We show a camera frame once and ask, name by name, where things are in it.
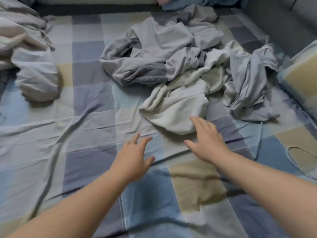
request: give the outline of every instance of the gray headboard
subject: gray headboard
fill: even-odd
[[[245,12],[290,56],[317,39],[317,0],[251,0]]]

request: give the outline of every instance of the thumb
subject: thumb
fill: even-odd
[[[192,141],[190,140],[185,140],[184,141],[184,144],[192,151],[194,152],[196,150],[196,143],[193,143]]]
[[[150,157],[150,158],[147,158],[144,162],[144,165],[145,165],[145,168],[146,170],[148,170],[151,166],[151,164],[154,162],[155,160],[155,157]]]

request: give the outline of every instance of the bed sheet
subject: bed sheet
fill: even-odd
[[[216,26],[227,43],[236,39],[249,52],[265,35],[242,11],[217,9]],[[0,101],[0,237],[92,182],[112,164],[135,132],[152,136],[145,156],[156,163],[130,184],[94,237],[288,237],[276,221],[212,165],[197,160],[177,136],[154,127],[138,112],[151,88],[121,87],[104,72],[104,48],[150,12],[56,17],[48,33],[62,81],[52,103],[29,103],[10,80]],[[287,58],[273,44],[280,63]],[[271,167],[302,175],[285,148],[314,154],[317,131],[309,117],[272,84],[276,121],[236,120],[222,93],[209,97],[206,119],[213,121],[233,151]],[[309,154],[292,150],[301,167]]]

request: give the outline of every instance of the checkered bed sheet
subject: checkered bed sheet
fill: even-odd
[[[236,39],[252,52],[265,35],[242,11],[218,9],[223,42]],[[197,160],[177,136],[154,127],[138,113],[150,95],[143,85],[122,87],[104,72],[99,57],[130,25],[150,12],[57,17],[49,32],[62,90],[49,104],[28,103],[10,80],[0,101],[0,237],[58,204],[107,171],[135,132],[152,136],[145,156],[156,163],[130,184],[94,237],[287,237],[276,221],[212,165]],[[283,52],[274,44],[282,62]],[[314,154],[317,131],[305,112],[273,85],[276,121],[236,120],[222,93],[209,97],[213,121],[233,151],[271,167],[301,175],[285,148]],[[307,153],[291,150],[301,167]]]

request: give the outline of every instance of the person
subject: person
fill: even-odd
[[[224,143],[216,126],[199,117],[190,117],[198,143],[185,145],[201,160],[215,165],[266,209],[293,238],[317,237],[317,187],[296,176],[244,158]],[[26,223],[9,238],[92,237],[102,219],[125,187],[139,180],[154,157],[143,161],[152,139],[140,133],[124,144],[109,171],[91,184],[62,200],[57,206]]]

